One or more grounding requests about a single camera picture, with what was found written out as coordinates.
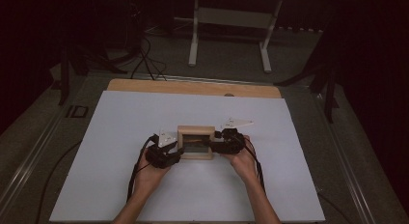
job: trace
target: person's left hand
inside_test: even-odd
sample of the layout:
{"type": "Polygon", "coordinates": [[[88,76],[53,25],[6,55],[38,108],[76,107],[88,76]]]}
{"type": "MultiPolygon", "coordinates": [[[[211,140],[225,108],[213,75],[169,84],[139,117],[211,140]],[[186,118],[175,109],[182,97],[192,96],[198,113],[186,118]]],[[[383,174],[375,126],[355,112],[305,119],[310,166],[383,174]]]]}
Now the person's left hand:
{"type": "Polygon", "coordinates": [[[171,169],[171,167],[160,169],[150,165],[145,158],[147,150],[144,150],[139,163],[138,170],[145,167],[136,174],[135,177],[135,190],[147,192],[149,195],[160,185],[162,178],[171,169]]]}

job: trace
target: floor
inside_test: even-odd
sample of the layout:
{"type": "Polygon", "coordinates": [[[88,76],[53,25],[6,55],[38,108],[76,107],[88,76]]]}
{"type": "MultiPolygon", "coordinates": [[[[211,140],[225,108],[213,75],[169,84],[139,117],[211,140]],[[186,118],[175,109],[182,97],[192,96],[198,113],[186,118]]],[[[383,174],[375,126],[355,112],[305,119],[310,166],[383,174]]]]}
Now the floor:
{"type": "MultiPolygon", "coordinates": [[[[143,49],[150,49],[149,68],[159,80],[274,85],[302,70],[320,36],[308,31],[298,34],[290,30],[275,31],[268,47],[273,72],[265,74],[257,42],[262,34],[238,31],[238,35],[234,30],[234,34],[225,32],[224,36],[203,31],[195,68],[187,66],[189,29],[182,27],[169,36],[153,28],[143,41],[143,49]]],[[[111,57],[123,54],[114,50],[109,53],[111,57]]],[[[90,63],[88,76],[71,75],[71,92],[65,106],[57,105],[59,91],[46,90],[3,133],[0,137],[1,223],[34,223],[40,208],[39,223],[48,223],[75,157],[76,149],[67,150],[84,136],[109,81],[116,77],[129,78],[140,60],[119,65],[127,71],[121,75],[90,63]],[[71,105],[88,106],[90,112],[85,118],[67,118],[71,105]],[[61,162],[53,169],[59,159],[61,162]],[[52,177],[42,195],[50,173],[52,177]]],[[[150,79],[145,64],[140,65],[133,78],[150,79]]],[[[336,89],[339,108],[333,109],[334,123],[330,125],[322,111],[323,95],[310,93],[307,87],[310,81],[306,78],[279,89],[307,159],[327,219],[324,223],[409,223],[342,87],[336,89]]]]}

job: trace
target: dark background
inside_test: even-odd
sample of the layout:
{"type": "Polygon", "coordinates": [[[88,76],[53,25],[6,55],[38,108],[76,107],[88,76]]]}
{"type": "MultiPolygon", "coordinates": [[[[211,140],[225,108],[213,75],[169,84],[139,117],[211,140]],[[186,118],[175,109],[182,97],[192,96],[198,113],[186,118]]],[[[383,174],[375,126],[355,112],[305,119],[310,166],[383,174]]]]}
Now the dark background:
{"type": "MultiPolygon", "coordinates": [[[[141,11],[172,30],[172,17],[191,17],[193,0],[145,0],[141,11]]],[[[220,1],[207,0],[218,5],[220,1]]],[[[235,1],[229,6],[257,4],[235,1]]],[[[401,204],[409,212],[408,0],[286,1],[281,27],[326,30],[311,58],[336,58],[340,83],[401,204]]],[[[128,0],[0,0],[0,133],[52,84],[62,40],[127,48],[128,0]]]]}

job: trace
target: white board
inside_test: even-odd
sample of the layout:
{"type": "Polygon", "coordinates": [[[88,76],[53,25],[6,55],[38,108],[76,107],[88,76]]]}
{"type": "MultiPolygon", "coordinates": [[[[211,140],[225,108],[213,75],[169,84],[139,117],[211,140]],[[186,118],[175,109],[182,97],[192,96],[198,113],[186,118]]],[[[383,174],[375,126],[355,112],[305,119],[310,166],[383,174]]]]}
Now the white board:
{"type": "MultiPolygon", "coordinates": [[[[282,98],[104,92],[72,163],[50,221],[111,221],[123,207],[145,141],[178,125],[220,126],[251,120],[267,196],[280,219],[323,221],[312,177],[282,98]]],[[[254,221],[241,179],[228,161],[184,159],[150,197],[139,221],[254,221]]]]}

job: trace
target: hand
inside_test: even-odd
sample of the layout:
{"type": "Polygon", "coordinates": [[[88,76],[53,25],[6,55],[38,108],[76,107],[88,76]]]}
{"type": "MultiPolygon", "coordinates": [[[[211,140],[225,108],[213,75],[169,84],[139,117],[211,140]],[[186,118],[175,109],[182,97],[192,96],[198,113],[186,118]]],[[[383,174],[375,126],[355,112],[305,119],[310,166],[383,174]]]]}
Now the hand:
{"type": "Polygon", "coordinates": [[[146,153],[147,149],[144,150],[139,163],[138,170],[141,170],[135,177],[135,191],[138,190],[151,195],[152,192],[160,185],[162,178],[171,169],[171,167],[160,169],[151,166],[146,159],[146,153]]]}
{"type": "MultiPolygon", "coordinates": [[[[244,136],[247,148],[253,152],[253,147],[250,143],[250,137],[248,135],[244,136]]],[[[221,156],[227,158],[235,172],[238,176],[245,182],[251,182],[252,180],[257,180],[256,165],[255,160],[247,149],[241,150],[238,154],[220,154],[221,156]]]]}

